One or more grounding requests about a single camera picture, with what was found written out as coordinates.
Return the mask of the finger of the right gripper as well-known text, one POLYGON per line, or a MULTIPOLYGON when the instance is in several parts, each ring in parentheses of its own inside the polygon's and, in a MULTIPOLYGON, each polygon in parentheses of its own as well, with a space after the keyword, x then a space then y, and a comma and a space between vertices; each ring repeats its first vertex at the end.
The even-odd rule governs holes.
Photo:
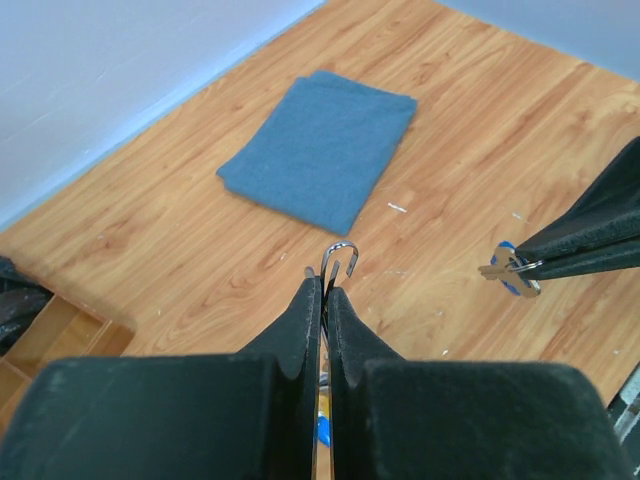
POLYGON ((529 271, 529 279, 551 280, 637 268, 638 266, 639 240, 631 239, 545 260, 540 266, 529 271))
POLYGON ((638 235, 639 139, 635 137, 569 210, 516 251, 528 260, 551 260, 638 235))

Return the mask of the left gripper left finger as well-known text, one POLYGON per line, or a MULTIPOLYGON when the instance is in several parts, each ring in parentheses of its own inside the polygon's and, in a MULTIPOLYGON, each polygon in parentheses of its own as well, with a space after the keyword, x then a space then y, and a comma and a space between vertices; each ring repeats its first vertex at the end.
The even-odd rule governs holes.
POLYGON ((322 290, 232 354, 76 357, 34 380, 1 444, 5 479, 311 479, 322 290))

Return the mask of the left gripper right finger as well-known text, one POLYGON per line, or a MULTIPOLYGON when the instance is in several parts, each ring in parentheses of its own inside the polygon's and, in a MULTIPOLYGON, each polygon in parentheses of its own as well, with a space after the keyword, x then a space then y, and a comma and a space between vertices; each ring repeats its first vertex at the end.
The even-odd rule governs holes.
POLYGON ((327 299, 337 479, 628 479, 594 386, 557 363, 412 361, 327 299))

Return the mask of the large keyring with tagged keys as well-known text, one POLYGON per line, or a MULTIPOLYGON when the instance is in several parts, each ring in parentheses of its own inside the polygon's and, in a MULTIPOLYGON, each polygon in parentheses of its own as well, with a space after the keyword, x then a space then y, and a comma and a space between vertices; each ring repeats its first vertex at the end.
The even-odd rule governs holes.
POLYGON ((328 299, 329 293, 334 288, 336 279, 338 277, 338 273, 340 270, 341 263, 339 260, 336 260, 331 268, 330 274, 327 274, 328 267, 330 263, 330 259, 333 254, 337 251, 350 248, 352 250, 351 258, 346 268, 346 276, 350 278, 355 270, 356 264, 359 258, 359 249, 357 246, 348 240, 338 241, 331 244, 323 253, 321 260, 321 268, 320 273, 318 275, 315 274, 313 268, 311 266, 307 266, 305 268, 305 277, 306 278, 314 278, 318 277, 321 285, 321 317, 320 317, 320 327, 321 327, 321 346, 324 348, 324 363, 322 364, 319 371, 319 380, 318 380, 318 420, 317 420, 317 429, 316 429, 316 438, 320 441, 321 444, 326 446, 327 448, 331 447, 331 414, 330 414, 330 393, 331 393, 331 383, 330 383, 330 345, 328 338, 328 299))

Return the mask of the key with light blue tag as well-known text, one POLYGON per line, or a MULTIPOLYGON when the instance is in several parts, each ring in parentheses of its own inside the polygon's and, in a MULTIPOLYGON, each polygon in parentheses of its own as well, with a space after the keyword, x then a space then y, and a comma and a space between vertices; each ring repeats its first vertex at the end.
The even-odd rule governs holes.
POLYGON ((490 263, 480 266, 478 271, 486 280, 499 280, 515 296, 535 298, 541 293, 539 283, 522 275, 543 264, 543 260, 529 262, 516 253, 512 243, 502 241, 495 248, 490 263))

